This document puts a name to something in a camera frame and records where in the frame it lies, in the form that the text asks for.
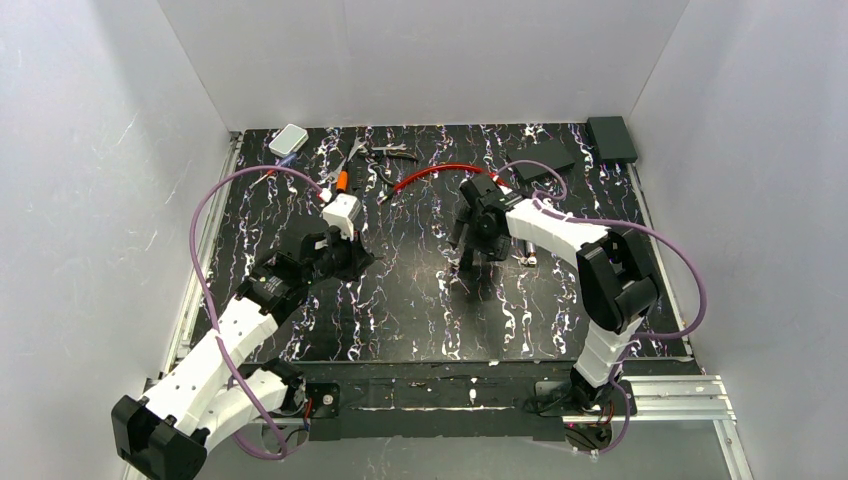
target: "cable connector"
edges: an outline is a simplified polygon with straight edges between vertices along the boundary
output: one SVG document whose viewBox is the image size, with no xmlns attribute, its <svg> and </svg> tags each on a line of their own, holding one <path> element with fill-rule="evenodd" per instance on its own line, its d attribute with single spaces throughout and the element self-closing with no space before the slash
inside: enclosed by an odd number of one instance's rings
<svg viewBox="0 0 848 480">
<path fill-rule="evenodd" d="M 392 197 L 394 197 L 394 196 L 395 196 L 394 190 L 389 190 L 389 193 L 380 193 L 380 196 L 377 197 L 377 205 L 383 205 L 384 203 L 391 200 Z"/>
<path fill-rule="evenodd" d="M 333 198 L 333 192 L 331 192 L 329 188 L 325 188 L 318 194 L 318 198 L 320 198 L 324 203 L 328 203 Z"/>
</svg>

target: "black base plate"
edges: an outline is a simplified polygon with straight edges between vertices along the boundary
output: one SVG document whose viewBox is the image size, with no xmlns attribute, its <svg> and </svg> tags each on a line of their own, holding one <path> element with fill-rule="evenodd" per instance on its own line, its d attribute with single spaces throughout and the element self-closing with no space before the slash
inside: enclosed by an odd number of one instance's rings
<svg viewBox="0 0 848 480">
<path fill-rule="evenodd" d="M 312 399 L 309 418 L 336 418 L 339 415 L 339 385 L 336 383 L 307 383 L 306 396 Z M 324 397 L 330 395 L 333 401 L 324 404 Z"/>
</svg>

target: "pliers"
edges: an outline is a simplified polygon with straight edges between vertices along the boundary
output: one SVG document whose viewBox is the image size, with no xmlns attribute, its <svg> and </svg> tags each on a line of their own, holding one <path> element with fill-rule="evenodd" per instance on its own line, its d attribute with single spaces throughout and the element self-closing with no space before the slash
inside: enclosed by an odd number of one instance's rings
<svg viewBox="0 0 848 480">
<path fill-rule="evenodd" d="M 389 145 L 386 147 L 365 147 L 365 163 L 374 170 L 374 173 L 380 177 L 383 183 L 389 188 L 393 188 L 395 183 L 386 175 L 385 166 L 380 164 L 384 158 L 402 158 L 418 163 L 418 158 L 406 151 L 406 145 L 400 144 L 397 146 Z"/>
</svg>

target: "black bracket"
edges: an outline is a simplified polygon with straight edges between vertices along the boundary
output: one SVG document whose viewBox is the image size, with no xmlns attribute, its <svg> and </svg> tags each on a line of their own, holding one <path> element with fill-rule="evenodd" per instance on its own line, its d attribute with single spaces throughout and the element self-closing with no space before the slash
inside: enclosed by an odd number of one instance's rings
<svg viewBox="0 0 848 480">
<path fill-rule="evenodd" d="M 206 461 L 203 443 L 209 431 L 188 436 L 174 428 L 173 417 L 159 418 L 146 403 L 124 395 L 112 408 L 118 456 L 153 480 L 194 478 Z"/>
</svg>

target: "electronic component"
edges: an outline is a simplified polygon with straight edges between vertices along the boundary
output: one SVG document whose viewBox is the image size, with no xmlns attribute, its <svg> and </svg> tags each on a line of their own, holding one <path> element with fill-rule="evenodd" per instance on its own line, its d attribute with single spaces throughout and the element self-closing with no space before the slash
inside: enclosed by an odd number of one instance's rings
<svg viewBox="0 0 848 480">
<path fill-rule="evenodd" d="M 633 163 L 638 158 L 621 117 L 591 117 L 586 121 L 586 133 L 595 147 L 595 158 L 605 165 Z"/>
<path fill-rule="evenodd" d="M 574 157 L 565 149 L 565 145 L 559 140 L 548 140 L 542 143 L 529 145 L 526 148 L 513 150 L 507 153 L 509 161 L 533 160 L 547 165 L 559 173 L 567 171 L 574 165 Z M 538 180 L 545 175 L 550 175 L 542 167 L 531 164 L 518 164 L 512 167 L 522 182 Z"/>
<path fill-rule="evenodd" d="M 298 151 L 306 143 L 307 138 L 309 138 L 309 134 L 306 133 L 306 130 L 290 123 L 271 140 L 268 148 L 274 152 L 274 155 L 285 157 Z"/>
</svg>

